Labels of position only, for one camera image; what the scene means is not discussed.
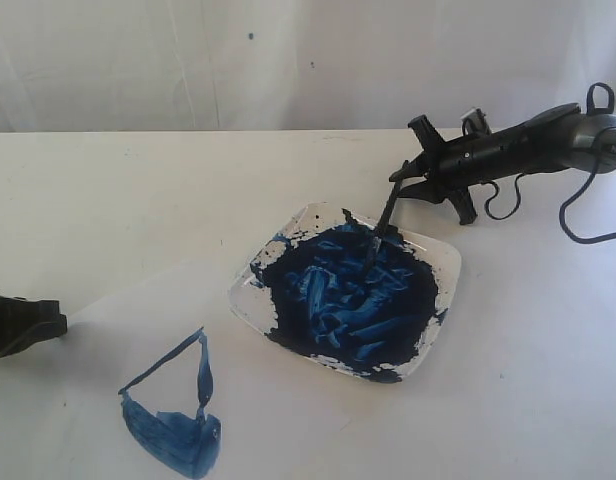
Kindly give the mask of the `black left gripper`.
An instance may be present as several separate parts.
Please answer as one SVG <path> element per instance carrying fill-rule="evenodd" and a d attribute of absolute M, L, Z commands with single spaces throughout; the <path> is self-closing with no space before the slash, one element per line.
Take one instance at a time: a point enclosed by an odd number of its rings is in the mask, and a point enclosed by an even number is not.
<path fill-rule="evenodd" d="M 0 295 L 0 358 L 67 333 L 57 300 L 26 301 Z"/>

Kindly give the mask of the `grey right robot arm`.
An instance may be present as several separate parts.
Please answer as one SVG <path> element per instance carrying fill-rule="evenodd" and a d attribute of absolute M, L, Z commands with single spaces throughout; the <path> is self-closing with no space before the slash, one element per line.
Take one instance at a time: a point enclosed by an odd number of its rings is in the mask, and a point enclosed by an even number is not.
<path fill-rule="evenodd" d="M 477 218 L 473 185 L 570 168 L 599 174 L 616 169 L 616 114 L 608 108 L 583 113 L 576 103 L 564 104 L 495 132 L 481 127 L 484 119 L 471 112 L 462 135 L 446 140 L 427 116 L 413 118 L 408 127 L 422 152 L 389 180 L 423 180 L 402 188 L 399 196 L 432 204 L 448 200 L 459 222 L 469 225 Z"/>

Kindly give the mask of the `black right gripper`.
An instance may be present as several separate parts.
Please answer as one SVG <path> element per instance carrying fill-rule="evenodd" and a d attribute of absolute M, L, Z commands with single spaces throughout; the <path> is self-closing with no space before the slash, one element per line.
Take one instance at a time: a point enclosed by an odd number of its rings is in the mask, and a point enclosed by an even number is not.
<path fill-rule="evenodd" d="M 576 103 L 553 107 L 532 119 L 488 136 L 466 135 L 445 140 L 427 116 L 412 119 L 408 127 L 422 152 L 397 171 L 390 182 L 422 178 L 402 187 L 400 199 L 438 205 L 448 200 L 459 223 L 470 225 L 477 218 L 469 188 L 512 175 L 553 173 L 563 170 L 560 157 L 568 152 L 566 130 L 582 118 Z"/>

